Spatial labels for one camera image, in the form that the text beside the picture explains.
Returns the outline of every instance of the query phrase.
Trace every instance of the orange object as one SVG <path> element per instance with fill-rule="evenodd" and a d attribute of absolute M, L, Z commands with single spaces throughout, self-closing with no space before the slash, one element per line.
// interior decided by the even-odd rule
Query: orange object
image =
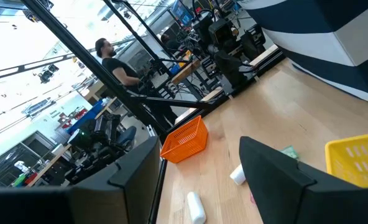
<path fill-rule="evenodd" d="M 180 162 L 204 150 L 207 139 L 208 130 L 199 115 L 167 136 L 160 156 L 172 163 Z"/>

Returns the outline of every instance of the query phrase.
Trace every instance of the man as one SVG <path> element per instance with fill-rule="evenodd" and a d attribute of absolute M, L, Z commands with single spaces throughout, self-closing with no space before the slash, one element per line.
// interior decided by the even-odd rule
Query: man
<path fill-rule="evenodd" d="M 160 37 L 160 41 L 162 41 L 162 43 L 166 45 L 168 50 L 173 54 L 178 50 L 178 48 L 180 48 L 180 44 L 176 40 L 170 39 L 170 36 L 167 34 L 163 34 Z"/>
<path fill-rule="evenodd" d="M 116 55 L 114 47 L 105 38 L 101 38 L 96 41 L 97 56 L 103 59 L 103 66 L 111 72 L 128 90 L 143 94 L 139 91 L 139 84 L 141 83 L 136 71 L 128 64 L 113 58 Z M 160 98 L 160 95 L 154 91 L 147 93 L 148 96 Z M 166 122 L 165 118 L 174 125 L 177 115 L 173 112 L 170 106 L 163 103 L 146 103 L 148 108 L 155 119 L 165 128 L 169 128 L 170 125 Z"/>

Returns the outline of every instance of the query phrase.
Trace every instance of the blue and white striped fabric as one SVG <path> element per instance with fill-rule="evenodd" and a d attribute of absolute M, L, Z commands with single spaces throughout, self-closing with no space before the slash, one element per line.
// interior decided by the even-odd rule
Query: blue and white striped fabric
<path fill-rule="evenodd" d="M 294 66 L 368 101 L 368 0 L 238 3 Z"/>

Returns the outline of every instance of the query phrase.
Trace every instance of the white plastic tube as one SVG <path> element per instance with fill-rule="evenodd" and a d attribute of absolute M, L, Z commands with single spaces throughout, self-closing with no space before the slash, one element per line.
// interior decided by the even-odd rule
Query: white plastic tube
<path fill-rule="evenodd" d="M 242 164 L 239 165 L 229 177 L 232 178 L 236 185 L 241 185 L 245 182 L 246 178 L 244 170 L 242 169 Z"/>
<path fill-rule="evenodd" d="M 201 199 L 195 192 L 190 192 L 186 196 L 190 215 L 193 224 L 204 224 L 206 221 L 205 210 L 203 209 Z"/>

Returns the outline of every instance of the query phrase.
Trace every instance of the computer monitor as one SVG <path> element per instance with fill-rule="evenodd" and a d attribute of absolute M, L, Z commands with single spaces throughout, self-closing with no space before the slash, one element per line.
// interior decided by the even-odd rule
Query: computer monitor
<path fill-rule="evenodd" d="M 180 0 L 176 0 L 172 6 L 172 13 L 184 26 L 188 27 L 191 25 L 193 18 L 188 8 L 182 4 Z"/>

